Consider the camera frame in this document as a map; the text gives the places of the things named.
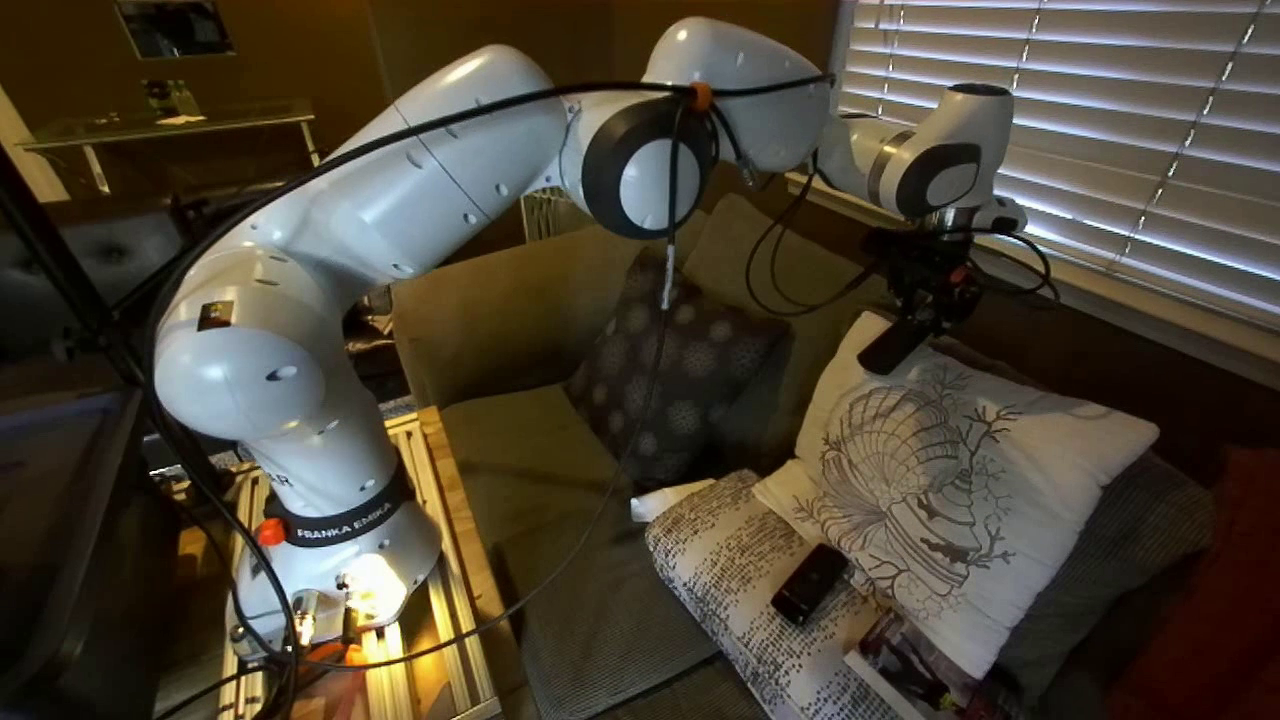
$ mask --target black cable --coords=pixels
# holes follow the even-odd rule
[[[677,204],[681,204],[681,129],[683,129],[683,104],[677,109],[677,116],[671,116],[671,155],[668,155],[668,261],[662,261],[662,283],[658,283],[658,328],[654,328],[654,344],[650,344],[650,364],[649,364],[649,380],[644,380],[644,394],[640,394],[640,416],[649,416],[649,408],[650,408],[650,388],[654,388],[654,370],[658,370],[658,364],[662,364],[662,348],[668,348],[668,321],[671,321],[671,312],[668,312],[668,281],[671,281],[671,251],[677,251]],[[620,450],[620,470],[627,468],[627,454],[636,450],[636,437],[624,443],[624,450]],[[603,497],[599,499],[599,508],[593,512],[593,518],[589,518],[589,527],[574,536],[574,545],[558,554],[558,564],[546,570],[546,576],[538,576],[538,582],[536,586],[529,586],[519,598],[510,598],[500,617],[492,617],[492,620],[484,620],[484,623],[474,623],[474,626],[468,626],[468,630],[461,630],[461,634],[447,634],[447,640],[439,640],[439,645],[429,645],[429,646],[414,646],[414,652],[402,652],[402,656],[390,656],[390,660],[375,660],[375,663],[341,663],[341,668],[347,668],[347,670],[373,670],[373,668],[397,668],[397,663],[412,663],[412,660],[419,660],[419,656],[432,656],[432,652],[443,652],[443,646],[452,646],[452,645],[462,645],[462,640],[473,640],[473,634],[484,634],[484,630],[497,630],[497,626],[505,626],[508,620],[515,620],[536,596],[542,596],[568,566],[571,566],[571,558],[589,547],[589,539],[596,536],[596,527],[603,525],[603,516],[612,512],[612,499],[616,497]]]
[[[166,704],[155,720],[171,720],[171,717],[181,717],[184,707],[199,704],[204,696],[211,696],[211,691],[219,691],[219,686],[229,686],[229,685],[239,685],[239,679],[250,677],[250,670],[265,670],[265,668],[244,663],[239,670],[219,677],[219,679],[195,686],[193,696]]]
[[[1008,291],[1008,295],[1038,295],[1038,291],[1049,291],[1049,298],[1060,302],[1060,288],[1056,288],[1056,281],[1053,281],[1053,261],[1049,261],[1049,251],[1044,251],[1037,241],[1019,236],[1019,233],[998,233],[998,236],[1019,241],[1019,243],[1037,255],[1037,265],[1028,265],[1028,261],[1019,261],[1019,255],[1002,255],[1002,251],[998,251],[998,265],[1014,265],[1019,272],[1028,272],[1028,275],[1037,275],[1037,281],[1030,281],[1030,283],[1014,283],[1014,288],[1002,288],[1002,283],[987,283],[987,288]]]
[[[768,316],[811,316],[811,312],[818,312],[818,308],[838,302],[848,291],[857,291],[865,281],[873,281],[873,275],[878,272],[878,261],[873,261],[869,269],[859,269],[857,275],[848,275],[848,281],[842,281],[830,295],[824,295],[824,298],[799,298],[799,295],[792,295],[792,291],[785,288],[785,281],[778,281],[778,243],[785,243],[785,236],[789,236],[792,215],[802,208],[802,201],[806,201],[806,191],[811,191],[811,179],[817,179],[817,171],[806,171],[802,183],[799,183],[799,191],[792,196],[792,204],[768,220],[768,226],[752,241],[752,251],[747,251],[747,265],[742,265],[742,288],[747,288],[752,302],[756,302],[761,312],[768,312]],[[770,291],[776,291],[785,302],[762,298],[762,291],[756,288],[756,265],[761,265],[761,251],[762,251],[768,241],[770,241],[770,247],[768,247],[768,269],[762,269],[762,272],[768,272]]]
[[[225,547],[225,539],[204,525],[204,516],[195,516],[186,508],[186,518],[204,531],[211,554],[219,558],[219,566],[229,566],[229,582],[231,582],[231,612],[234,612],[234,623],[244,626],[244,634],[265,652],[265,656],[275,656],[275,646],[248,623],[244,617],[244,598],[239,598],[239,586],[234,586],[234,566],[231,566],[231,553]]]
[[[806,85],[827,85],[827,77],[778,80],[778,85],[761,85],[761,88],[715,88],[715,95],[768,95],[768,92],[789,92],[789,88],[806,88]],[[280,201],[280,196],[286,196],[286,191],[294,191],[294,189],[302,189],[302,183],[310,183],[310,179],[320,179],[320,176],[326,176],[326,171],[358,158],[358,155],[373,155],[373,152],[379,152],[379,147],[390,147],[390,144],[400,144],[400,140],[412,140],[412,137],[422,137],[422,133],[447,129],[447,124],[497,116],[497,112],[519,109],[519,104],[538,104],[538,99],[555,99],[555,95],[583,95],[583,92],[671,92],[671,95],[693,95],[695,88],[693,88],[693,85],[562,85],[562,88],[542,88],[542,92],[519,92],[519,95],[492,99],[492,104],[462,109],[462,112],[447,112],[447,116],[435,116],[435,119],[422,119],[422,124],[386,133],[386,137],[379,137],[379,140],[367,140],[367,144],[358,144],[358,147],[347,147],[347,152],[341,152],[341,155],[326,155],[320,166],[310,166],[310,171],[302,171],[294,183],[286,183],[286,189],[280,189],[280,191],[271,191],[271,196],[239,208],[239,211],[229,215],[215,233],[207,233],[193,251],[184,251],[184,261],[171,269],[166,283],[155,288],[155,302],[151,302],[151,316],[146,316],[146,333],[151,333],[151,336],[146,336],[144,344],[155,348],[161,316],[166,312],[166,302],[171,302],[181,281],[193,272],[193,265],[195,265],[229,226],[234,226],[239,220],[248,220],[254,208],[265,208],[265,204],[271,204],[271,201]],[[265,566],[265,576],[269,576],[269,582],[271,582],[271,591],[275,591],[275,598],[280,598],[280,612],[283,612],[283,634],[286,634],[286,645],[294,646],[294,656],[275,652],[275,656],[269,656],[269,660],[280,660],[280,656],[283,656],[286,668],[294,670],[302,646],[300,646],[300,640],[294,640],[290,605],[286,605],[286,591],[283,591],[275,566],[269,564],[265,547],[258,547],[254,536],[244,527],[244,518],[239,518],[234,512],[229,512],[225,499],[211,490],[211,474],[215,474],[215,470],[211,470],[207,454],[199,450],[195,437],[193,437],[186,426],[171,425],[163,408],[161,408],[155,420],[161,420],[161,437],[163,437],[163,438],[184,443],[184,446],[195,446],[195,450],[186,450],[193,489],[199,489],[199,497],[219,512],[219,518],[229,518],[229,527],[234,527],[234,531],[244,536],[248,553],[250,553],[254,564]]]

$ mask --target black remote control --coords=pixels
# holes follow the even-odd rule
[[[921,348],[933,336],[928,321],[896,321],[887,333],[878,333],[857,359],[887,377],[910,348]]]
[[[792,620],[794,626],[818,607],[818,598],[836,586],[848,558],[830,545],[817,545],[799,566],[785,578],[770,596],[770,607]]]

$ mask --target table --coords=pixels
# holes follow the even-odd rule
[[[497,591],[489,553],[474,536],[474,516],[461,485],[447,432],[435,408],[412,408],[386,416],[386,437],[414,485],[414,499],[439,527],[439,564],[429,582],[412,596],[400,623],[364,630],[347,660],[390,660],[439,640],[457,640],[412,663],[373,668],[373,670],[326,670],[315,686],[294,696],[294,720],[320,717],[500,717],[497,668],[510,668],[515,634],[505,623],[505,598]],[[254,474],[239,490],[239,516],[250,508],[269,485]],[[234,652],[225,656],[225,677],[239,668]],[[258,677],[229,685],[219,707],[239,707],[254,717],[269,696]]]
[[[60,119],[38,129],[29,147],[31,152],[60,152],[79,147],[86,176],[100,196],[112,196],[112,179],[96,155],[100,144],[144,144],[144,140],[174,140],[174,137],[207,137],[207,133],[248,133],[248,129],[286,129],[294,124],[310,166],[320,163],[310,140],[315,112],[302,99],[275,99],[275,104],[234,104],[234,109],[207,109],[204,116],[100,116],[100,119]]]

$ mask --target window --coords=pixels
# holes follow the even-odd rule
[[[954,80],[1012,88],[998,191],[1056,269],[1228,316],[1277,370],[1270,0],[857,0],[842,14],[842,109],[921,119]]]

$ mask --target remote control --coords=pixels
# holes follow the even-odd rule
[[[818,607],[818,598],[836,586],[848,558],[830,545],[817,545],[799,566],[785,578],[770,596],[770,607],[792,620],[794,626]]]

